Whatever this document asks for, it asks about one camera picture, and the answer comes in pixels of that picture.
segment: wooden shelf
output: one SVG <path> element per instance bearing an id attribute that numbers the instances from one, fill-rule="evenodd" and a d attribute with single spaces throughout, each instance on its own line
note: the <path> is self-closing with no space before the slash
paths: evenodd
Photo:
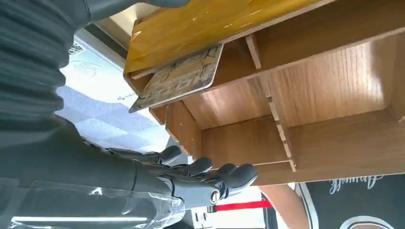
<path id="1" fill-rule="evenodd" d="M 289 129 L 297 172 L 288 164 L 257 166 L 257 185 L 405 172 L 405 124 L 387 110 Z"/>
<path id="2" fill-rule="evenodd" d="M 265 28 L 255 33 L 259 70 L 244 38 L 227 43 L 211 89 L 405 31 L 404 9 L 402 0 L 338 0 Z"/>
<path id="3" fill-rule="evenodd" d="M 257 185 L 405 173 L 404 10 L 337 0 L 280 20 L 227 43 L 211 87 L 150 112 L 194 159 L 255 165 Z"/>

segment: wood grain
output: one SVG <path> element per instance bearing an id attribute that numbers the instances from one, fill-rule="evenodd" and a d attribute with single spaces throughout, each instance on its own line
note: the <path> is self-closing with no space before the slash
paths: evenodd
<path id="1" fill-rule="evenodd" d="M 280 139 L 283 142 L 284 151 L 286 152 L 287 158 L 289 159 L 289 164 L 293 172 L 296 172 L 297 164 L 294 161 L 294 157 L 291 153 L 291 143 L 289 139 L 288 130 L 284 124 L 284 117 L 278 114 L 277 104 L 281 103 L 282 101 L 274 101 L 273 96 L 271 93 L 271 85 L 270 81 L 267 79 L 265 75 L 260 76 L 258 79 L 261 82 L 262 89 L 266 95 L 268 105 L 271 110 L 271 114 L 273 115 L 274 121 L 276 122 L 276 127 L 278 133 L 280 135 Z"/>
<path id="2" fill-rule="evenodd" d="M 166 131 L 179 142 L 182 150 L 198 159 L 202 156 L 202 133 L 193 116 L 182 101 L 166 108 Z"/>
<path id="3" fill-rule="evenodd" d="M 274 24 L 280 23 L 280 22 L 285 21 L 287 19 L 296 17 L 297 15 L 300 15 L 300 14 L 306 13 L 308 11 L 311 11 L 313 9 L 319 8 L 321 6 L 324 6 L 326 4 L 331 3 L 333 1 L 335 1 L 335 0 L 320 0 L 318 2 L 315 2 L 315 3 L 311 4 L 311 5 L 308 5 L 306 7 L 303 7 L 301 9 L 299 9 L 299 10 L 296 10 L 294 12 L 287 13 L 285 15 L 282 15 L 282 16 L 278 17 L 278 18 L 275 18 L 273 20 L 267 21 L 267 22 L 262 23 L 262 24 L 260 24 L 258 26 L 255 26 L 253 28 L 250 28 L 250 29 L 248 29 L 246 31 L 237 33 L 237 34 L 235 34 L 233 36 L 230 36 L 230 37 L 220 41 L 219 43 L 226 44 L 226 43 L 232 42 L 234 40 L 243 38 L 243 37 L 245 37 L 245 36 L 247 36 L 249 34 L 252 34 L 252 33 L 256 32 L 256 31 L 262 30 L 262 29 L 264 29 L 266 27 L 269 27 L 269 26 L 272 26 Z M 145 69 L 145 70 L 138 70 L 138 71 L 133 72 L 133 77 L 134 77 L 134 79 L 138 79 L 138 78 L 143 77 L 143 76 L 145 76 L 145 75 L 147 75 L 147 74 L 149 74 L 151 72 L 155 72 L 157 69 L 159 69 L 159 67 L 148 68 L 148 69 Z"/>
<path id="4" fill-rule="evenodd" d="M 142 33 L 132 39 L 125 71 L 179 59 L 269 20 L 303 12 L 320 0 L 250 1 L 190 1 L 139 24 L 136 29 Z"/>
<path id="5" fill-rule="evenodd" d="M 230 42 L 208 90 L 400 33 L 405 30 L 404 9 L 403 0 L 340 0 L 258 31 L 260 70 L 249 61 L 248 49 L 238 52 L 235 47 L 242 50 L 246 43 Z"/>
<path id="6" fill-rule="evenodd" d="M 137 95 L 140 95 L 143 89 L 145 89 L 146 85 L 148 85 L 149 81 L 152 79 L 153 74 L 149 74 L 139 79 L 133 79 L 132 74 L 133 73 L 124 73 L 124 79 L 132 90 L 134 90 Z"/>
<path id="7" fill-rule="evenodd" d="M 401 33 L 397 39 L 394 74 L 390 109 L 394 118 L 402 122 L 405 120 L 405 33 Z"/>
<path id="8" fill-rule="evenodd" d="M 166 124 L 166 110 L 167 106 L 160 106 L 157 108 L 148 108 L 149 112 L 153 115 L 153 117 L 158 121 L 160 125 Z"/>
<path id="9" fill-rule="evenodd" d="M 405 124 L 387 110 L 331 119 L 289 129 L 298 161 L 256 166 L 256 185 L 405 173 Z"/>
<path id="10" fill-rule="evenodd" d="M 259 57 L 259 48 L 256 42 L 256 36 L 254 34 L 249 34 L 246 36 L 246 43 L 249 47 L 250 55 L 252 56 L 253 63 L 255 63 L 256 69 L 262 68 Z"/>
<path id="11" fill-rule="evenodd" d="M 202 138 L 202 155 L 213 161 L 214 168 L 288 161 L 271 116 L 203 130 Z"/>
<path id="12" fill-rule="evenodd" d="M 315 57 L 262 76 L 287 127 L 385 109 L 391 101 L 396 37 Z"/>
<path id="13" fill-rule="evenodd" d="M 201 129 L 271 114 L 259 79 L 233 83 L 183 100 Z"/>

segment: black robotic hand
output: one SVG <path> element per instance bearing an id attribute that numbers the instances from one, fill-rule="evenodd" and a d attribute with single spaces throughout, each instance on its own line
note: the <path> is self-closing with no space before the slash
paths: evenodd
<path id="1" fill-rule="evenodd" d="M 210 170 L 212 161 L 202 157 L 192 164 L 169 166 L 181 154 L 177 146 L 169 146 L 161 153 L 139 152 L 109 148 L 115 156 L 139 161 L 154 176 L 164 181 L 172 190 L 172 196 L 181 198 L 186 208 L 211 206 L 219 200 L 237 194 L 250 186 L 257 178 L 253 165 L 236 167 L 226 164 L 218 170 Z"/>

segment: floor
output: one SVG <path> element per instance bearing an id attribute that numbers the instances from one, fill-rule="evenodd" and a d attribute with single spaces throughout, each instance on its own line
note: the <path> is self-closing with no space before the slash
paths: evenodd
<path id="1" fill-rule="evenodd" d="M 56 114 L 69 119 L 96 144 L 147 152 L 167 143 L 161 126 L 138 113 L 129 114 L 122 104 L 96 101 L 67 86 L 57 93 L 64 99 L 64 108 Z"/>
<path id="2" fill-rule="evenodd" d="M 79 133 L 103 147 L 138 152 L 161 151 L 169 134 L 147 109 L 129 114 L 136 94 L 122 69 L 75 37 L 69 64 L 61 69 L 66 86 L 57 89 L 64 108 L 56 114 L 69 119 Z"/>

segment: transparent plastic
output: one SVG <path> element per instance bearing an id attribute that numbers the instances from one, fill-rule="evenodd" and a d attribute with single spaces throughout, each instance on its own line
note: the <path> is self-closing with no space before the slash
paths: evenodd
<path id="1" fill-rule="evenodd" d="M 124 72 L 156 67 L 320 0 L 191 0 L 134 26 Z"/>
<path id="2" fill-rule="evenodd" d="M 8 229 L 155 229 L 184 213 L 180 199 L 162 194 L 0 179 L 0 227 Z"/>

